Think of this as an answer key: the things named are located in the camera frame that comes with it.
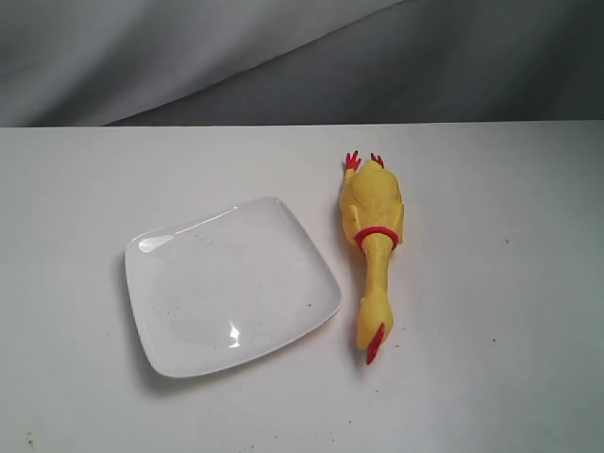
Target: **chicken body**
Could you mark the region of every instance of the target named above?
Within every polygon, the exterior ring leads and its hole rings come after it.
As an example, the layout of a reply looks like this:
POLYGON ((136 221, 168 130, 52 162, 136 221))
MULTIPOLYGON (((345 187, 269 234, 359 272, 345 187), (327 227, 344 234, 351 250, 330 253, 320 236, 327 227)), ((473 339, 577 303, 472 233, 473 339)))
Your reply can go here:
POLYGON ((361 248, 367 264, 365 296, 357 317, 357 346, 373 361, 392 330, 394 318, 388 301, 388 263, 402 242, 404 205, 396 177, 381 158, 359 169, 357 153, 347 156, 340 195, 344 234, 361 248))

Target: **rubber chicken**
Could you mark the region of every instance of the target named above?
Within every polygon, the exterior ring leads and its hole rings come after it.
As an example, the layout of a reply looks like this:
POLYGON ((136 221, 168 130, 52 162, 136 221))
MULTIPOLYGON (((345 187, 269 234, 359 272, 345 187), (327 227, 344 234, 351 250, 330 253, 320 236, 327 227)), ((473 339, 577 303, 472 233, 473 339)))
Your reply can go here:
POLYGON ((346 155, 340 209, 344 234, 365 255, 365 296, 357 316, 357 346, 367 350, 367 364, 378 354, 393 328, 388 302, 388 263, 402 243, 405 205, 396 177, 384 168, 380 156, 360 169, 358 151, 346 155))

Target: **white plate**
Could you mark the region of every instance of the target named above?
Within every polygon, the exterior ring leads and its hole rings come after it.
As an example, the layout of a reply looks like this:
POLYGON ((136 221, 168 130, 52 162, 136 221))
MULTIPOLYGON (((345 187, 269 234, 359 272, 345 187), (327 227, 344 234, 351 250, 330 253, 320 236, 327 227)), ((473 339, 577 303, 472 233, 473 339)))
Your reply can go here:
POLYGON ((275 351, 342 304, 318 250, 275 198, 133 239, 126 275, 145 354, 173 378, 275 351))

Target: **white table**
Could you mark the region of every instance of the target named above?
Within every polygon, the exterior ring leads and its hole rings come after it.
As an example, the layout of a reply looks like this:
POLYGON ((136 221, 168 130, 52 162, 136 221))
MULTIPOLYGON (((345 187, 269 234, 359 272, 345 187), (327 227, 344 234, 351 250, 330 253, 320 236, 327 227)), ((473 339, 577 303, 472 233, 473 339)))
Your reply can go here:
POLYGON ((0 451, 602 451, 603 143, 602 122, 0 129, 0 451), (335 208, 354 149, 384 157, 407 208, 396 327, 370 367, 335 208), (266 194, 343 309, 263 360, 160 377, 126 243, 266 194))

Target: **plate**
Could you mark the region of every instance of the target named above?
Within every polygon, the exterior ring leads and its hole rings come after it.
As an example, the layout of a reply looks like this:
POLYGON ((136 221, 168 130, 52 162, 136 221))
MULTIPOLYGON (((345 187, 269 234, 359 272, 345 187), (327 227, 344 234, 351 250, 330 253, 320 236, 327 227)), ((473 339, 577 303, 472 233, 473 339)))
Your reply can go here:
POLYGON ((276 198, 138 236, 126 248, 126 277, 144 352, 172 378, 264 356, 342 304, 319 251, 276 198))

